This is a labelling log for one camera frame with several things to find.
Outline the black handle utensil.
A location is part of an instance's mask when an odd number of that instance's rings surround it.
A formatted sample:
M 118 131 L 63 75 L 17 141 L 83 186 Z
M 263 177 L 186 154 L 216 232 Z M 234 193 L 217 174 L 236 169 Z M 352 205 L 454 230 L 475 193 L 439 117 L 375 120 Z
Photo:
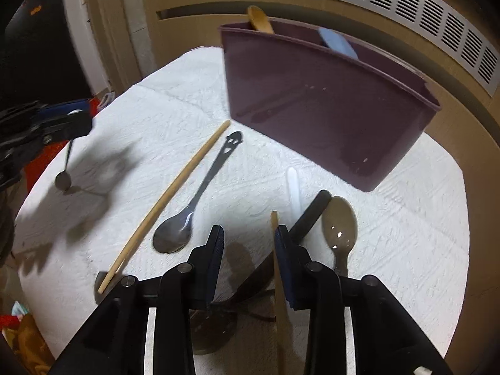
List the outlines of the black handle utensil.
M 306 234 L 313 228 L 323 211 L 325 211 L 330 200 L 331 193 L 329 191 L 321 190 L 318 192 L 313 201 L 289 231 L 289 236 L 294 244 L 301 244 Z M 250 302 L 263 295 L 269 283 L 273 280 L 274 274 L 274 252 L 270 252 L 238 287 L 237 291 L 230 299 L 214 302 L 211 307 L 227 311 L 243 309 L 243 307 L 247 306 Z

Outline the white plastic spoon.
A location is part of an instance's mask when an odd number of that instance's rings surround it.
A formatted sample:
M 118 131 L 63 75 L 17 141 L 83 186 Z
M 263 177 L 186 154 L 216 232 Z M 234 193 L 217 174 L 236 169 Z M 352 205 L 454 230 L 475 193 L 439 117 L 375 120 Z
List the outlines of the white plastic spoon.
M 298 172 L 294 167 L 287 169 L 287 187 L 289 192 L 290 207 L 292 210 L 292 218 L 297 221 L 301 216 L 301 195 L 298 179 Z

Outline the black shovel shaped spoon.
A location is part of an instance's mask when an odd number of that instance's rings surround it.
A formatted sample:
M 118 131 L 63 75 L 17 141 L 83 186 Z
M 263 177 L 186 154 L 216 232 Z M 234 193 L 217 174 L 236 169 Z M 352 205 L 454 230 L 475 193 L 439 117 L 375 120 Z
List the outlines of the black shovel shaped spoon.
M 275 317 L 261 316 L 246 308 L 231 309 L 222 303 L 213 304 L 210 311 L 190 311 L 193 353 L 203 356 L 220 350 L 236 333 L 239 316 L 275 322 Z

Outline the red box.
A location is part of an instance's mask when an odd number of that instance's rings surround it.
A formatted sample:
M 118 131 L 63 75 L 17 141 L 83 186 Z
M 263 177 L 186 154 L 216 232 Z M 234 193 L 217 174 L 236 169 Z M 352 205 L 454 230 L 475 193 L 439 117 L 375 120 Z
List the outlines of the red box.
M 99 100 L 97 97 L 88 99 L 91 104 L 90 116 L 95 117 L 98 113 Z M 67 147 L 69 141 L 60 141 L 52 144 L 45 145 L 42 152 L 31 162 L 29 162 L 24 169 L 27 192 L 30 192 L 37 180 L 41 177 L 49 163 Z

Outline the black smiley handle spoon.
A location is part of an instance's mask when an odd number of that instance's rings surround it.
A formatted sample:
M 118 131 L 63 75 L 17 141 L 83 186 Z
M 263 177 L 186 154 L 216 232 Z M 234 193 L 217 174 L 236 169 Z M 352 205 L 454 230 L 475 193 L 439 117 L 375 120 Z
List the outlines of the black smiley handle spoon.
M 157 252 L 163 254 L 178 252 L 190 241 L 193 232 L 193 216 L 200 198 L 226 160 L 242 142 L 243 133 L 240 131 L 235 131 L 226 136 L 224 145 L 220 148 L 195 196 L 178 214 L 164 220 L 156 228 L 152 238 L 152 245 Z

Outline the light blue plastic spoon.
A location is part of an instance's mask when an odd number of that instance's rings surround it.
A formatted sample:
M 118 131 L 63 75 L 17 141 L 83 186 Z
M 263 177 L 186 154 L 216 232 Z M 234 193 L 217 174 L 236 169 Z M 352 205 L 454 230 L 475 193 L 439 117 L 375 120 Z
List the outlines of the light blue plastic spoon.
M 318 32 L 329 49 L 350 58 L 358 59 L 355 50 L 343 35 L 324 27 L 319 27 Z

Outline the maroon plastic utensil caddy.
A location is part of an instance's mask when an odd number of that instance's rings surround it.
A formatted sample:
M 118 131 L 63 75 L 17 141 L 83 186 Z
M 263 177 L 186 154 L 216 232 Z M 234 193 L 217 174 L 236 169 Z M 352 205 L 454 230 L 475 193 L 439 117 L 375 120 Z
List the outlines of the maroon plastic utensil caddy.
M 440 110 L 416 72 L 351 41 L 329 49 L 308 25 L 276 20 L 220 27 L 231 117 L 373 191 Z

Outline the brown glossy spoon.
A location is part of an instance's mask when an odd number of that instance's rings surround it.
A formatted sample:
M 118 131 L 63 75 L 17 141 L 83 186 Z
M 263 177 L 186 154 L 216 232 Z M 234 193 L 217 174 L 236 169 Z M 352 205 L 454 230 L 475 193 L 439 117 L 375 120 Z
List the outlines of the brown glossy spoon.
M 350 204 L 343 197 L 332 197 L 321 216 L 322 232 L 334 255 L 334 270 L 348 276 L 348 256 L 358 238 L 358 222 Z

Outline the white textured table cloth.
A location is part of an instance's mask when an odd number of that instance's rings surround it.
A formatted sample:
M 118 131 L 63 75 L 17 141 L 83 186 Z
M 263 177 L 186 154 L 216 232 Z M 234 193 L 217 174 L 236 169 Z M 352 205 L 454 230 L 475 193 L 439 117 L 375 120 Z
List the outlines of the white textured table cloth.
M 74 186 L 55 188 L 56 157 L 16 221 L 14 253 L 31 312 L 60 353 L 95 308 L 92 288 L 142 217 L 228 116 L 222 51 L 199 48 L 125 92 L 74 147 Z M 266 136 L 244 130 L 243 145 L 203 195 L 193 243 L 222 223 L 230 243 L 219 295 L 228 295 L 269 248 L 269 215 L 292 217 L 285 172 L 299 171 L 303 199 L 319 189 L 351 202 L 361 234 L 352 275 L 378 276 L 439 351 L 462 306 L 469 228 L 463 177 L 435 141 L 422 136 L 377 189 L 356 190 Z

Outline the wooden chopstick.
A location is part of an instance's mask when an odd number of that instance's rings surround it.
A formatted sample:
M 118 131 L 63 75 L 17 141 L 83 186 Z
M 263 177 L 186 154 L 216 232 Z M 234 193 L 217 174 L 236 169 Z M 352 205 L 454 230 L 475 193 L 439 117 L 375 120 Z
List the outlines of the wooden chopstick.
M 287 373 L 287 329 L 289 327 L 286 297 L 281 281 L 280 267 L 277 260 L 277 250 L 274 248 L 274 279 L 275 279 L 275 329 L 277 348 L 278 374 Z
M 131 238 L 126 242 L 121 252 L 119 252 L 119 255 L 113 262 L 111 268 L 108 270 L 106 276 L 101 281 L 100 286 L 97 288 L 97 293 L 99 293 L 99 295 L 101 295 L 105 291 L 105 289 L 107 289 L 107 286 L 113 279 L 114 275 L 116 275 L 119 268 L 124 264 L 125 259 L 131 255 L 135 247 L 138 246 L 139 243 L 143 240 L 145 235 L 151 229 L 152 225 L 158 219 L 163 209 L 167 206 L 176 192 L 181 188 L 181 186 L 187 181 L 188 177 L 191 175 L 196 166 L 199 165 L 205 155 L 213 147 L 215 142 L 219 140 L 219 137 L 225 132 L 230 124 L 231 121 L 227 119 L 221 126 L 219 126 L 218 130 L 216 130 L 213 135 L 210 136 L 210 138 L 203 144 L 203 146 L 195 153 L 192 159 L 175 177 L 173 182 L 165 190 L 162 196 L 159 197 L 152 209 L 137 227 L 136 231 L 131 235 Z

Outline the yellow cloth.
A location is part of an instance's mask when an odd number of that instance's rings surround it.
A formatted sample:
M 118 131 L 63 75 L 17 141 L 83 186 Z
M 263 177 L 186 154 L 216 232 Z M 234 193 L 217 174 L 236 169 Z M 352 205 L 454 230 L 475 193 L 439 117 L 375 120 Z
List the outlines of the yellow cloth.
M 55 358 L 31 315 L 1 315 L 1 339 L 28 374 L 48 374 Z

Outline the small steel spoon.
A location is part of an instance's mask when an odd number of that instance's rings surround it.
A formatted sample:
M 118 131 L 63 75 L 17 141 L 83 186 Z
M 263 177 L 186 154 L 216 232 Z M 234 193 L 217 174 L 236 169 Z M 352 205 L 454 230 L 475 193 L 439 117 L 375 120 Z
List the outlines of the small steel spoon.
M 81 112 L 82 112 L 81 109 L 75 109 L 75 110 L 69 112 L 69 116 L 71 116 L 71 120 L 70 120 L 70 122 L 71 122 L 70 128 L 71 129 L 74 129 L 73 124 L 75 123 L 75 121 L 74 121 L 75 116 L 80 114 Z M 64 168 L 60 173 L 57 174 L 55 181 L 54 181 L 55 187 L 60 191 L 68 191 L 72 185 L 71 177 L 70 177 L 69 172 L 68 172 L 68 166 L 69 166 L 69 158 L 70 158 L 70 154 L 72 151 L 73 143 L 74 143 L 74 139 L 71 138 L 69 140 L 68 148 L 66 150 Z

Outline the wooden spoon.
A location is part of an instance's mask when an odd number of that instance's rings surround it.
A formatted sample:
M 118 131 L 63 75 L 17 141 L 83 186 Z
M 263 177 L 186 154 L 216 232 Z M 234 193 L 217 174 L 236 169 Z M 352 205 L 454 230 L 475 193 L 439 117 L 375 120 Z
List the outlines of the wooden spoon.
M 264 11 L 256 5 L 247 7 L 247 16 L 256 31 L 273 35 L 275 31 Z

